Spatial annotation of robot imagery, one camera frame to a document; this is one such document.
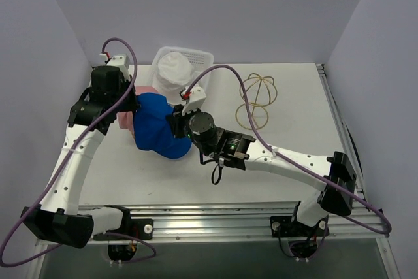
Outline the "blue baseball cap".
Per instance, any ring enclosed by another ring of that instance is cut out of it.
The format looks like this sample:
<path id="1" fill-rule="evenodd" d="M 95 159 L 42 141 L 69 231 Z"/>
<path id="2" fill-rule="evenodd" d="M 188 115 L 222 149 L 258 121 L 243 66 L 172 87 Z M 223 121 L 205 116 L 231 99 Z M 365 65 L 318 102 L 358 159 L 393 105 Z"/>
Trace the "blue baseball cap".
<path id="1" fill-rule="evenodd" d="M 142 93 L 137 96 L 140 104 L 133 118 L 133 134 L 137 148 L 153 151 L 168 159 L 180 159 L 191 148 L 188 138 L 176 138 L 166 119 L 173 108 L 163 95 Z"/>

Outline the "pink baseball cap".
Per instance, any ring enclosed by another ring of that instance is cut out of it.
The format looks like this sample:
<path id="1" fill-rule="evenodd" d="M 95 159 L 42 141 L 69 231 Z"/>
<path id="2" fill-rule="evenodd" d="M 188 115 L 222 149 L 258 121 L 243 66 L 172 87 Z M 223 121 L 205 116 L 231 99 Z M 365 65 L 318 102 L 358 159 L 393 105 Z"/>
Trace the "pink baseball cap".
<path id="1" fill-rule="evenodd" d="M 156 93 L 159 92 L 152 86 L 135 86 L 135 94 L 141 95 L 143 93 Z M 128 130 L 132 136 L 134 136 L 133 129 L 133 113 L 132 112 L 119 112 L 117 115 L 118 125 L 120 129 Z"/>

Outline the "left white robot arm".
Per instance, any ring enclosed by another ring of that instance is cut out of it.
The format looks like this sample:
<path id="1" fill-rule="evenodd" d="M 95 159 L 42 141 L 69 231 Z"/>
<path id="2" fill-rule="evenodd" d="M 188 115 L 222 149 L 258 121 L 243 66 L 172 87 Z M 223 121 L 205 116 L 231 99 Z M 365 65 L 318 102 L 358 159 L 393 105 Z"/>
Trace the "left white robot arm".
<path id="1" fill-rule="evenodd" d="M 93 68 L 91 85 L 70 109 L 47 192 L 33 210 L 25 207 L 21 213 L 24 225 L 38 239 L 83 248 L 99 233 L 108 231 L 116 239 L 131 234 L 132 223 L 123 207 L 107 205 L 81 214 L 79 204 L 89 166 L 117 113 L 138 108 L 133 82 L 124 65 Z"/>

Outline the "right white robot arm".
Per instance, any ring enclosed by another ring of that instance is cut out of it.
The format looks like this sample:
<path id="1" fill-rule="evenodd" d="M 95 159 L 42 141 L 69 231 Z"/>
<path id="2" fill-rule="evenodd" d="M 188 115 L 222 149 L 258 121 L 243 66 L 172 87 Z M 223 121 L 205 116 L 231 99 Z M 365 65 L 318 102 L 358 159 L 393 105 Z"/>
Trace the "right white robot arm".
<path id="1" fill-rule="evenodd" d="M 261 171 L 290 178 L 313 188 L 300 200 L 290 219 L 292 231 L 305 235 L 329 214 L 350 216 L 356 174 L 345 153 L 315 156 L 266 148 L 251 135 L 218 127 L 213 117 L 201 110 L 182 113 L 176 105 L 166 116 L 174 137 L 188 138 L 199 149 L 201 164 L 215 162 L 224 168 Z"/>

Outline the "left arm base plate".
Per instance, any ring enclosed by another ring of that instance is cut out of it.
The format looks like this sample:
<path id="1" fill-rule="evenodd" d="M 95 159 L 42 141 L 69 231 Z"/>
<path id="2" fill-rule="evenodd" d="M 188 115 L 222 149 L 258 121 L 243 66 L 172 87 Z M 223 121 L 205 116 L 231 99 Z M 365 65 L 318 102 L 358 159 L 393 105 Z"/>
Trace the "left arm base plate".
<path id="1" fill-rule="evenodd" d="M 154 220 L 151 218 L 131 218 L 127 223 L 125 234 L 140 240 L 151 240 L 153 238 L 153 225 Z"/>

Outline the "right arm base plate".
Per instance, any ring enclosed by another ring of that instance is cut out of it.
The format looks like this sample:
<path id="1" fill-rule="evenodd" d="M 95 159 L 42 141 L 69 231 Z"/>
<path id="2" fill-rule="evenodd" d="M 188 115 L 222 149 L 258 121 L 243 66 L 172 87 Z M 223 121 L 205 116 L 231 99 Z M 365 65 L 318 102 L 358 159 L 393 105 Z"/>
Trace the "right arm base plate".
<path id="1" fill-rule="evenodd" d="M 294 220 L 291 216 L 271 216 L 270 228 L 271 234 L 276 238 L 291 237 L 322 237 L 329 236 L 329 230 L 325 229 L 325 219 L 320 220 L 314 227 L 309 227 Z"/>

